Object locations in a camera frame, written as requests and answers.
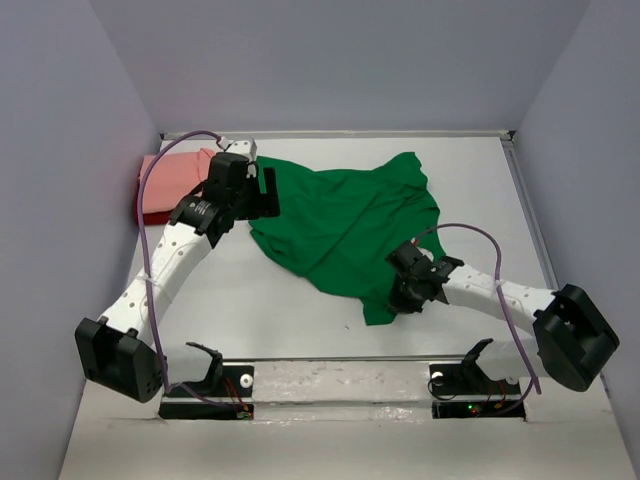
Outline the green t shirt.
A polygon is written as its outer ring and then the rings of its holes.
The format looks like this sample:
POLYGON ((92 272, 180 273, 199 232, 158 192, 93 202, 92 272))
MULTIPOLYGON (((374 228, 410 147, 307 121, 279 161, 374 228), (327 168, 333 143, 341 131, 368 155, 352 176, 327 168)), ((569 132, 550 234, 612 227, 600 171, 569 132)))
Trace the green t shirt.
POLYGON ((314 171, 265 156, 257 162, 274 169, 281 208, 250 223, 262 252, 323 293, 360 300, 367 325, 392 323, 395 273, 385 258, 440 215, 418 157, 404 152, 372 170, 314 171))

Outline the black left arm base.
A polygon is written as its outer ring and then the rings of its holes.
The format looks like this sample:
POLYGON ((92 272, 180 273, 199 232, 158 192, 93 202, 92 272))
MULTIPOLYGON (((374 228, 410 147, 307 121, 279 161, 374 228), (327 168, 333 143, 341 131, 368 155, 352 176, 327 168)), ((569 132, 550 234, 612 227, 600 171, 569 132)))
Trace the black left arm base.
POLYGON ((226 362, 215 386, 177 387, 160 401, 158 415, 164 420, 252 421, 255 367, 226 362))

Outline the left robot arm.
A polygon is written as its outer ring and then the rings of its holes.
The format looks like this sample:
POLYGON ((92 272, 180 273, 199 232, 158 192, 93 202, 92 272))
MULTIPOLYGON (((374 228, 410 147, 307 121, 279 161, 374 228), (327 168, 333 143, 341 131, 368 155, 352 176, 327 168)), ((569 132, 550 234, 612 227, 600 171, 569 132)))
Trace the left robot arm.
POLYGON ((276 171, 252 158, 214 156, 207 178, 183 197, 155 248, 143 242, 143 267, 96 320, 83 319, 74 337, 87 380, 140 403, 176 387, 197 397, 215 392, 223 356, 189 342, 169 353, 159 323, 195 268, 238 221, 281 213, 276 171))

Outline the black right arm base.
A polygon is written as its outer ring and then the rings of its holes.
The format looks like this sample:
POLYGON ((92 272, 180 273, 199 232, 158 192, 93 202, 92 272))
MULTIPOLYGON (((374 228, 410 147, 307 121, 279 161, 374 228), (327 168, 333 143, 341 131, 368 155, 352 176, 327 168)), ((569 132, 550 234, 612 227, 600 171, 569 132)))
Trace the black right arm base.
POLYGON ((481 340, 459 363, 429 366, 427 389, 433 399, 434 419, 526 419, 520 387, 505 380, 491 380, 477 365, 480 354, 491 343, 491 339, 481 340))

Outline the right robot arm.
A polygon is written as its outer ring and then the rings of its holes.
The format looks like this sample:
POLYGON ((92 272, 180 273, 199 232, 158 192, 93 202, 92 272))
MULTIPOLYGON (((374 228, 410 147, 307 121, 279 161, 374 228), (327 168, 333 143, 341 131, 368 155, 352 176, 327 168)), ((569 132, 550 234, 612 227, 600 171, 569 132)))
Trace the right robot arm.
POLYGON ((620 339, 589 295, 567 284, 559 290, 497 280, 463 261, 430 258, 406 241, 386 258, 395 272, 389 308, 418 313, 427 302, 465 307, 505 321, 525 338, 485 339, 467 352, 462 384, 482 392, 495 381, 548 377, 584 392, 601 373, 620 339))

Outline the pink t shirt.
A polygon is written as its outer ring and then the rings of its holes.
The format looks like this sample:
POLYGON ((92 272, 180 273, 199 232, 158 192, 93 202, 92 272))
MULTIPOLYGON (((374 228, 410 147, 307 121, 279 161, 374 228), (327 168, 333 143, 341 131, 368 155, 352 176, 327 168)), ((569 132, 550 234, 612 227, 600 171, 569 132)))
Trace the pink t shirt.
POLYGON ((194 187, 203 182, 215 152, 202 148, 194 152, 165 154, 147 180, 142 212, 144 215, 172 211, 194 187))

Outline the dark red t shirt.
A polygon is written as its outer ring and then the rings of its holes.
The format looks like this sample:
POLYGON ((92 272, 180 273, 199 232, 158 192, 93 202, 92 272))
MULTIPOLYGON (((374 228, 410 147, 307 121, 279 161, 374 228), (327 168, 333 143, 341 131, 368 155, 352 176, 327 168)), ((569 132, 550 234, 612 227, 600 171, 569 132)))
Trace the dark red t shirt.
POLYGON ((175 188, 167 174, 152 173, 142 194, 142 219, 145 225, 166 224, 176 206, 175 188))

